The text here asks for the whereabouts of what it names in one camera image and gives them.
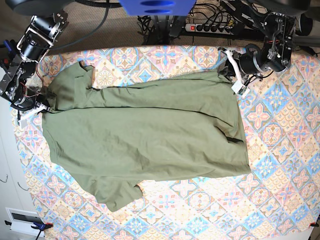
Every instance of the table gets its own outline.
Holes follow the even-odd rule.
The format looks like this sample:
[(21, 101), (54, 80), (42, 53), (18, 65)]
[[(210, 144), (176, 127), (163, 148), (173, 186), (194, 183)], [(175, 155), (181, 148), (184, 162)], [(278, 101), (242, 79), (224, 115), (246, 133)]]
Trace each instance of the table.
[[(95, 66), (93, 86), (125, 86), (216, 69), (225, 57), (210, 46), (142, 46), (47, 56), (47, 86), (78, 61)], [(14, 126), (21, 165), (47, 239), (256, 240), (305, 231), (320, 214), (320, 62), (292, 56), (290, 70), (254, 82), (238, 99), (252, 173), (143, 181), (144, 197), (117, 212), (51, 163), (41, 114)], [(34, 77), (29, 84), (39, 85)], [(12, 110), (12, 122), (17, 115)]]

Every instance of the olive green shirt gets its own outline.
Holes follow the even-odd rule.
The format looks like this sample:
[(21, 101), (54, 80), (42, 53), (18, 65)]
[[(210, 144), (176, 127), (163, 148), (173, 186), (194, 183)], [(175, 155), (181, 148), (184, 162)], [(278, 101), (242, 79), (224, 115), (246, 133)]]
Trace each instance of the olive green shirt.
[(43, 135), (51, 161), (111, 211), (141, 198), (142, 180), (251, 172), (236, 96), (216, 72), (104, 89), (92, 76), (76, 63), (53, 80)]

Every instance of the tiled pattern fabric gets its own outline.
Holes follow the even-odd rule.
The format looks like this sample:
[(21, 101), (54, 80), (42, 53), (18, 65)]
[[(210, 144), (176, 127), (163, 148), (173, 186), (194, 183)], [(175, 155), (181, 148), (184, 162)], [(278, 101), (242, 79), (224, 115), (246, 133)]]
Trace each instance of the tiled pattern fabric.
[[(83, 61), (95, 66), (93, 86), (104, 88), (212, 70), (222, 60), (215, 47), (124, 47), (47, 56), (40, 74), (48, 85)], [(25, 129), (15, 126), (35, 209), (54, 224), (47, 239), (257, 240), (307, 230), (320, 213), (320, 62), (303, 55), (292, 62), (290, 70), (255, 82), (238, 100), (252, 173), (145, 180), (144, 197), (117, 212), (97, 204), (51, 163), (41, 116)], [(39, 83), (37, 77), (31, 82)]]

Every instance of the patterned tablecloth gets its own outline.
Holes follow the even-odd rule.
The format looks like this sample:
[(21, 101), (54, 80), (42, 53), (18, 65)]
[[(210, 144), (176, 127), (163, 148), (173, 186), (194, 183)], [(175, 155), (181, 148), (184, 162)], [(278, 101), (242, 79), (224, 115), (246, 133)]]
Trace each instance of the patterned tablecloth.
[[(212, 70), (223, 58), (208, 46), (99, 49), (47, 56), (40, 74), (48, 85), (84, 61), (95, 66), (94, 87), (103, 88)], [(113, 213), (51, 163), (41, 116), (15, 126), (35, 209), (54, 224), (47, 239), (256, 240), (307, 230), (320, 214), (320, 62), (304, 55), (292, 62), (238, 101), (252, 173), (143, 181), (144, 197)]]

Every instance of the power strip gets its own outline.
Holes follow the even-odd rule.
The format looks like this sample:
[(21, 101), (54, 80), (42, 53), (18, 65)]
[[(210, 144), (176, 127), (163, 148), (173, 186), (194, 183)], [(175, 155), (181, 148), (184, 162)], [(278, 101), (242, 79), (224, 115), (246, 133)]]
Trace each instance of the power strip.
[(187, 32), (193, 33), (207, 33), (207, 34), (226, 34), (226, 35), (233, 35), (231, 32), (232, 28), (230, 26), (218, 26), (209, 24), (194, 24), (194, 23), (187, 23), (185, 24), (185, 30)]

